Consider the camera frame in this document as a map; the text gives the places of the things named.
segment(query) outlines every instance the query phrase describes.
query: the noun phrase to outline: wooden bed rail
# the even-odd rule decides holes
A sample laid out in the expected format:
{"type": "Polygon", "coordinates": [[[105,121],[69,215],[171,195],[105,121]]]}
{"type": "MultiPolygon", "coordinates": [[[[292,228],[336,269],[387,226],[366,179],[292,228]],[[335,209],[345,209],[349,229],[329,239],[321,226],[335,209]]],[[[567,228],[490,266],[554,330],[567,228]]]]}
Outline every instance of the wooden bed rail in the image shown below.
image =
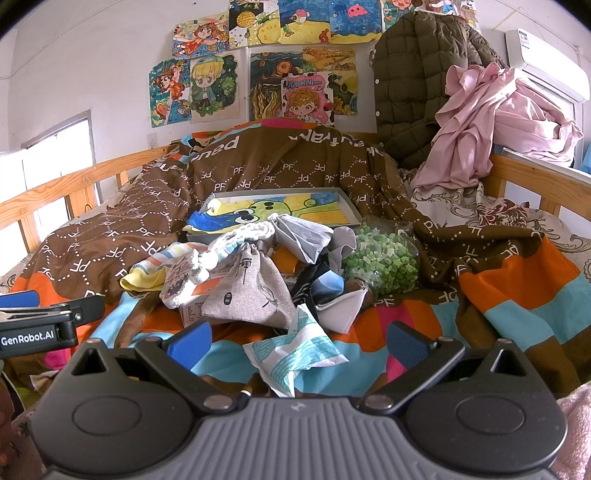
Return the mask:
{"type": "Polygon", "coordinates": [[[87,208],[95,208],[95,183],[115,176],[117,186],[128,181],[127,171],[140,167],[166,155],[173,146],[158,147],[124,157],[97,163],[84,170],[75,171],[58,179],[39,185],[16,197],[0,203],[0,229],[18,222],[22,239],[28,252],[33,252],[40,244],[35,227],[33,212],[39,208],[65,197],[66,206],[72,218],[82,215],[87,208]]]}
{"type": "Polygon", "coordinates": [[[482,179],[487,195],[505,196],[510,181],[539,194],[540,210],[558,216],[564,207],[591,222],[591,175],[516,153],[491,155],[491,162],[482,179]]]}

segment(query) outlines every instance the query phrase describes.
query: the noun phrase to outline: gray drawstring bag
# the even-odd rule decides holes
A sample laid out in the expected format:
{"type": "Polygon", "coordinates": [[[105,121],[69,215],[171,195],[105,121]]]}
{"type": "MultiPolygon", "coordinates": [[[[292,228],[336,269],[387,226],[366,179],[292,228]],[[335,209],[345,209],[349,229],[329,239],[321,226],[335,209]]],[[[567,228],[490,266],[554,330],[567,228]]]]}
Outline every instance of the gray drawstring bag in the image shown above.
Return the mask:
{"type": "Polygon", "coordinates": [[[211,324],[243,320],[286,329],[296,307],[275,264],[255,245],[246,244],[201,312],[211,324]]]}

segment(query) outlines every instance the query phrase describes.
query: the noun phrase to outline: plastic bag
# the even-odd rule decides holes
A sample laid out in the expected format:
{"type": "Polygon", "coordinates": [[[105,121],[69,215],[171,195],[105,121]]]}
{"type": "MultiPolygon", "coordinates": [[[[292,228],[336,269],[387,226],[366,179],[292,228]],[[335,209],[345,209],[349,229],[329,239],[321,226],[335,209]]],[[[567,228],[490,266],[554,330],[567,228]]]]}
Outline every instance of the plastic bag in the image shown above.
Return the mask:
{"type": "Polygon", "coordinates": [[[345,279],[366,285],[374,297],[415,289],[419,257],[410,222],[368,216],[355,234],[357,248],[343,260],[345,279]]]}

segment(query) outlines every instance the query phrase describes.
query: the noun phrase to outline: olive green puffer jacket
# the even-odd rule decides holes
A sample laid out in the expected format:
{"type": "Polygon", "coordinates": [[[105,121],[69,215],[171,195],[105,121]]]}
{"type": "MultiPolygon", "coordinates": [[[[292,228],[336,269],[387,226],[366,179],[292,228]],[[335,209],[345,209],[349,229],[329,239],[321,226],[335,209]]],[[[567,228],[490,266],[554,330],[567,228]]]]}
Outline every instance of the olive green puffer jacket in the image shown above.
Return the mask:
{"type": "Polygon", "coordinates": [[[439,131],[435,113],[447,102],[450,66],[506,64],[466,20],[415,11],[376,43],[375,109],[378,139],[402,168],[416,168],[439,131]]]}

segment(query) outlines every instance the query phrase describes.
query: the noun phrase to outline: pink clothing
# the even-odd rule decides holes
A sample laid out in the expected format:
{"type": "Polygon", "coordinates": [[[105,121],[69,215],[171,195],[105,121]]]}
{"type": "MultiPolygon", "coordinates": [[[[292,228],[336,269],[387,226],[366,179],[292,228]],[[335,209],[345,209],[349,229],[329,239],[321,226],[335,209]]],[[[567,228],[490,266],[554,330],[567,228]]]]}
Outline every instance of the pink clothing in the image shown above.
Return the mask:
{"type": "Polygon", "coordinates": [[[441,130],[414,178],[414,187],[475,187],[492,168],[493,142],[533,158],[569,166],[583,138],[551,100],[517,69],[452,66],[450,99],[435,119],[441,130]]]}
{"type": "Polygon", "coordinates": [[[561,480],[591,480],[591,384],[558,400],[558,406],[568,432],[551,469],[561,480]]]}

